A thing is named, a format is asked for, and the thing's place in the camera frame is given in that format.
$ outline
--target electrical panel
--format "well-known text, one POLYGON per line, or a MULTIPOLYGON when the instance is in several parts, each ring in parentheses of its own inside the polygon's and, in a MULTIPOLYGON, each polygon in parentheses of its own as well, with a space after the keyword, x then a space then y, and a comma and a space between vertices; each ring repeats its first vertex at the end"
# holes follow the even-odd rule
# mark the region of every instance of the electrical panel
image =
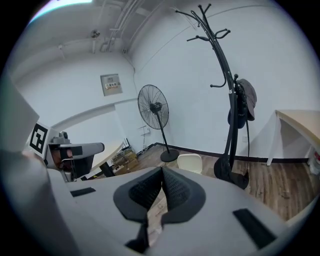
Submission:
POLYGON ((101 75, 100 78, 104 96, 122 93, 118 74, 101 75))

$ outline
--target white wall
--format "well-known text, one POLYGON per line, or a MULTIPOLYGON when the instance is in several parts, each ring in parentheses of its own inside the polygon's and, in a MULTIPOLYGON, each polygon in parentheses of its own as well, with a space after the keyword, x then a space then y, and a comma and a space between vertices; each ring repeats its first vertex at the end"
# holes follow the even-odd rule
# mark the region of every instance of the white wall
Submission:
MULTIPOLYGON (((137 102, 133 74, 133 67, 120 53, 88 53, 46 64, 16 84, 41 123, 68 132, 72 143, 107 146, 126 137, 135 140, 131 138, 136 131, 126 122, 126 112, 118 114, 115 109, 115 103, 137 102), (100 76, 107 74, 119 74, 122 93, 104 97, 100 76), (127 133, 120 118, 129 127, 124 127, 127 133)), ((134 114, 141 122, 138 109, 134 114)), ((140 151, 143 141, 133 144, 140 151)))
MULTIPOLYGON (((250 127, 250 155, 266 158, 273 138, 276 109, 320 110, 319 62, 296 24, 271 2, 214 1, 208 11, 213 31, 231 33, 219 41, 232 74, 252 83, 257 94, 255 121, 250 127)), ((180 2, 190 13, 196 5, 180 2)), ((187 39, 205 36, 179 14, 161 8, 149 20, 130 49, 139 90, 146 84, 164 93, 170 111, 168 136, 176 146, 223 153, 228 135, 228 89, 222 84, 217 57, 208 42, 187 39)), ((303 158, 309 145, 291 127, 283 125, 276 158, 303 158)), ((161 142, 161 136, 151 135, 161 142)), ((239 131, 237 155, 247 154, 239 131)))
POLYGON ((39 121, 53 126, 88 110, 137 98, 133 74, 120 53, 87 53, 46 64, 16 84, 39 121), (104 96, 100 76, 107 74, 119 74, 122 93, 104 96))

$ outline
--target hat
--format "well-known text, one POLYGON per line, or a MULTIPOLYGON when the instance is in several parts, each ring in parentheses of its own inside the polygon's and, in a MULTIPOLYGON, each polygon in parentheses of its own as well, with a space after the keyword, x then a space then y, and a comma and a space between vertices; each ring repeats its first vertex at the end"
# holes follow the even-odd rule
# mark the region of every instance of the hat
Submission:
POLYGON ((242 85, 244 93, 246 96, 246 104, 248 106, 248 115, 247 118, 249 121, 255 120, 254 108, 257 102, 257 94, 254 87, 245 79, 237 80, 237 82, 242 85))

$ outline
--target desk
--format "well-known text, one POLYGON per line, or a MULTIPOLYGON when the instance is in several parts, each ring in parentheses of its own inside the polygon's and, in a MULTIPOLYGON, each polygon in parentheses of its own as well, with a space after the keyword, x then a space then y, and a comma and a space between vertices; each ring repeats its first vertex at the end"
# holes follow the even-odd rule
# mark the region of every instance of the desk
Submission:
POLYGON ((104 143, 104 151, 94 155, 91 171, 84 176, 89 179, 101 171, 106 177, 114 176, 114 173, 111 167, 107 164, 107 161, 110 160, 122 148, 122 145, 123 142, 121 140, 113 141, 108 144, 104 143))
POLYGON ((274 158, 280 139, 280 119, 296 129, 317 151, 320 152, 320 111, 315 110, 276 110, 276 124, 272 146, 266 165, 269 166, 274 158))

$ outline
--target white chair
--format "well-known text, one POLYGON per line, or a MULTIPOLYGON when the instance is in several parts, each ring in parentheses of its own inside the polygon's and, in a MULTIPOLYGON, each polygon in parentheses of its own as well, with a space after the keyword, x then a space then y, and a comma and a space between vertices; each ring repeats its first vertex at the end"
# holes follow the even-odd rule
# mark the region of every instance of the white chair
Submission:
POLYGON ((200 174, 202 172, 202 159, 198 154, 181 154, 177 159, 179 169, 200 174))

